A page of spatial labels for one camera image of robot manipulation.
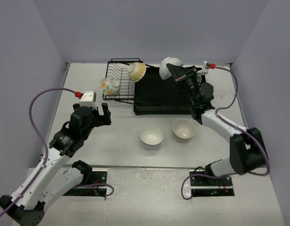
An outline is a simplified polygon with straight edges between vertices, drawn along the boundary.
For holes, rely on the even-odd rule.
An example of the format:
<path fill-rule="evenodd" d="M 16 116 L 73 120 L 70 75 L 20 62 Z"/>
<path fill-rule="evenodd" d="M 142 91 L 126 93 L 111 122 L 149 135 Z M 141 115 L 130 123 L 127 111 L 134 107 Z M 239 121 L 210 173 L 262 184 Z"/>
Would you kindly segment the light blue bowl front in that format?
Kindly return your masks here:
<path fill-rule="evenodd" d="M 161 147 L 161 143 L 156 144 L 156 145 L 150 145 L 142 141 L 141 144 L 146 150 L 158 150 Z"/>

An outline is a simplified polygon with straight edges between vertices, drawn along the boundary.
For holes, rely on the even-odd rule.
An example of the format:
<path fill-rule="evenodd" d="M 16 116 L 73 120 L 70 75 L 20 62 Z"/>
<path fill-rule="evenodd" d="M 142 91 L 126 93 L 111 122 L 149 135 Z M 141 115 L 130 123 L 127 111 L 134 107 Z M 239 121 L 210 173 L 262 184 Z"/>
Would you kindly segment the beige bowl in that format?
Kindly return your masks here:
<path fill-rule="evenodd" d="M 201 76 L 197 76 L 197 82 L 199 83 L 199 84 L 201 84 L 201 82 L 202 82 L 202 77 Z"/>
<path fill-rule="evenodd" d="M 181 143 L 186 143 L 186 142 L 190 142 L 192 140 L 191 139 L 180 139 L 179 137 L 174 136 L 175 140 Z"/>
<path fill-rule="evenodd" d="M 191 139 L 195 136 L 195 125 L 186 119 L 177 120 L 172 127 L 174 136 L 180 139 Z"/>

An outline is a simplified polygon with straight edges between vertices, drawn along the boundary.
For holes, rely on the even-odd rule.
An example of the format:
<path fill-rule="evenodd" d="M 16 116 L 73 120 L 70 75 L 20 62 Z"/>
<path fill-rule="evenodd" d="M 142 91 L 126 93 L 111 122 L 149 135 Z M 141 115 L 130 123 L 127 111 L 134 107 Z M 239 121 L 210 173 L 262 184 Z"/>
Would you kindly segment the beige bowl front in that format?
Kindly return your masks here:
<path fill-rule="evenodd" d="M 192 140 L 191 139 L 180 139 L 179 137 L 174 136 L 175 140 L 181 143 L 186 143 L 186 142 L 190 142 Z"/>

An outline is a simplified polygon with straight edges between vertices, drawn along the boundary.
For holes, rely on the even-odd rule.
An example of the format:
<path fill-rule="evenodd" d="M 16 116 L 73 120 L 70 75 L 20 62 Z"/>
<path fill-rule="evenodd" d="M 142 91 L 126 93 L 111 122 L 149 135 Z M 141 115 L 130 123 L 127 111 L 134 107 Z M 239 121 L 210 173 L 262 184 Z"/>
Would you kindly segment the beige bowl back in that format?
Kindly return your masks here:
<path fill-rule="evenodd" d="M 202 77 L 201 76 L 197 76 L 197 82 L 199 83 L 199 84 L 201 84 L 201 82 L 202 82 Z"/>

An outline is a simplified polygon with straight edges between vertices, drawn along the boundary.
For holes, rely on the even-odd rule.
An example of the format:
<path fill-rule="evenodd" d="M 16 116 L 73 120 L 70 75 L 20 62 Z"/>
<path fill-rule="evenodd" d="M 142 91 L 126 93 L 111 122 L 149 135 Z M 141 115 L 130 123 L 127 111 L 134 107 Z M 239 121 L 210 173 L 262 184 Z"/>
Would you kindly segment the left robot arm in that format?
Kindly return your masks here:
<path fill-rule="evenodd" d="M 21 226 L 37 226 L 49 207 L 74 187 L 90 186 L 92 167 L 76 161 L 57 180 L 51 183 L 56 173 L 84 145 L 95 127 L 111 125 L 111 112 L 102 104 L 103 114 L 97 108 L 73 105 L 70 120 L 65 122 L 46 150 L 43 160 L 25 182 L 11 195 L 0 197 L 0 207 Z"/>

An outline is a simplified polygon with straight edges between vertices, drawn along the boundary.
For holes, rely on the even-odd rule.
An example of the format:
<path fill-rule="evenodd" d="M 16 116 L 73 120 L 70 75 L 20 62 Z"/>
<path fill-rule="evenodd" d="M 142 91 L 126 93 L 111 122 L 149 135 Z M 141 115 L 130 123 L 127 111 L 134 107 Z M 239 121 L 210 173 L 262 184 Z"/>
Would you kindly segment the light blue bowl back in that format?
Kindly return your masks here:
<path fill-rule="evenodd" d="M 159 68 L 159 75 L 162 80 L 166 80 L 171 77 L 171 73 L 167 67 L 167 64 L 172 64 L 175 66 L 183 66 L 182 60 L 175 58 L 175 57 L 167 57 L 162 60 L 160 68 Z"/>

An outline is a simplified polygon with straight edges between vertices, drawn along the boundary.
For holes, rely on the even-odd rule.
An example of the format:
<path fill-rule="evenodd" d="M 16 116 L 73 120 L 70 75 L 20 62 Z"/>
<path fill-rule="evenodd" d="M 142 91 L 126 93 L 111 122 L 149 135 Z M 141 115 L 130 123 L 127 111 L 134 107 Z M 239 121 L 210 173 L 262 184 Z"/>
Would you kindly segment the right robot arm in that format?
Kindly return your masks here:
<path fill-rule="evenodd" d="M 182 67 L 167 63 L 166 67 L 174 82 L 183 87 L 191 100 L 191 116 L 219 134 L 229 143 L 229 157 L 215 161 L 204 173 L 209 185 L 215 185 L 222 177 L 252 173 L 254 169 L 266 167 L 270 171 L 269 160 L 261 132 L 257 128 L 248 129 L 227 119 L 220 114 L 221 108 L 215 108 L 211 101 L 214 98 L 214 87 L 207 82 L 199 82 L 198 77 L 206 75 L 215 64 L 204 62 L 201 70 L 196 67 Z"/>

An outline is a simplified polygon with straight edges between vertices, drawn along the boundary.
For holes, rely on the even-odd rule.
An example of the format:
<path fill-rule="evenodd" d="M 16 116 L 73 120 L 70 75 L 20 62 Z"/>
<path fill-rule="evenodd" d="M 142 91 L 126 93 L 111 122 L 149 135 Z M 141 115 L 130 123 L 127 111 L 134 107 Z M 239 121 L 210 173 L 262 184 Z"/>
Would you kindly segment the light blue bowl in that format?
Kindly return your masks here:
<path fill-rule="evenodd" d="M 175 58 L 175 57 L 167 57 L 162 60 L 160 68 L 159 68 L 159 75 L 162 80 L 166 80 L 171 77 L 171 73 L 167 67 L 167 64 L 172 64 L 175 66 L 183 66 L 182 60 Z"/>
<path fill-rule="evenodd" d="M 156 144 L 156 145 L 150 145 L 142 141 L 141 144 L 146 150 L 158 150 L 161 147 L 161 143 Z"/>
<path fill-rule="evenodd" d="M 139 135 L 141 141 L 148 146 L 156 146 L 162 143 L 164 139 L 163 132 L 159 128 L 145 128 Z"/>

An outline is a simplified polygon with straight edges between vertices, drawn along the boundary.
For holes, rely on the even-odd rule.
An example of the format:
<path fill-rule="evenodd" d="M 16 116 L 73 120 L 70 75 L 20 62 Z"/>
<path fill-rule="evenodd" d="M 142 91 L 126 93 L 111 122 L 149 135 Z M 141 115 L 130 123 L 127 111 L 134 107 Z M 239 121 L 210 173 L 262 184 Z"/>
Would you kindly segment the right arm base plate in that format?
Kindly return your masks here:
<path fill-rule="evenodd" d="M 230 177 L 211 179 L 206 177 L 191 177 L 191 195 L 193 197 L 235 196 Z"/>

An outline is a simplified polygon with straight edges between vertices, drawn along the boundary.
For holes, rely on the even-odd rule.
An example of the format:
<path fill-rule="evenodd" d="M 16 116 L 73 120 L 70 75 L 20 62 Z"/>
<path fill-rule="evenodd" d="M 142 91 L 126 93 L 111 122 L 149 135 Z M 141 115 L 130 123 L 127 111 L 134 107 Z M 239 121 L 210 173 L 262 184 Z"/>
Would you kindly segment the floral orange green bowl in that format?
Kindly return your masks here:
<path fill-rule="evenodd" d="M 120 87 L 120 81 L 116 78 L 108 77 L 100 81 L 100 89 L 104 95 L 118 95 Z"/>

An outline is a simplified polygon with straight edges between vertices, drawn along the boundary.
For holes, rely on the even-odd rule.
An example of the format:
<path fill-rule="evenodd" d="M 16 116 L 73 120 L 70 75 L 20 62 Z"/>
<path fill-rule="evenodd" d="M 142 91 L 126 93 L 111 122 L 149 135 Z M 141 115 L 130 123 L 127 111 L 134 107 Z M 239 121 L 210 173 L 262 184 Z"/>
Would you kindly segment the yellow dotted white bowl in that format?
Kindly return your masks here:
<path fill-rule="evenodd" d="M 132 82 L 138 82 L 146 73 L 146 65 L 140 62 L 131 63 L 127 68 L 127 73 Z"/>

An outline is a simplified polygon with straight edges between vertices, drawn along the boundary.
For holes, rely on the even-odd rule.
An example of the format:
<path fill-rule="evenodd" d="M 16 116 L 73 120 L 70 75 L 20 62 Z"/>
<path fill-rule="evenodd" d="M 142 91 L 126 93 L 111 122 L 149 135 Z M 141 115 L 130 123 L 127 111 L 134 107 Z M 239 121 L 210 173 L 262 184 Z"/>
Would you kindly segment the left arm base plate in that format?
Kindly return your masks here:
<path fill-rule="evenodd" d="M 91 185 L 91 184 L 106 184 L 107 171 L 92 171 L 89 180 L 82 181 L 80 185 Z M 81 196 L 81 197 L 106 197 L 107 187 L 105 186 L 84 186 L 79 188 L 72 188 L 67 191 L 64 196 Z"/>

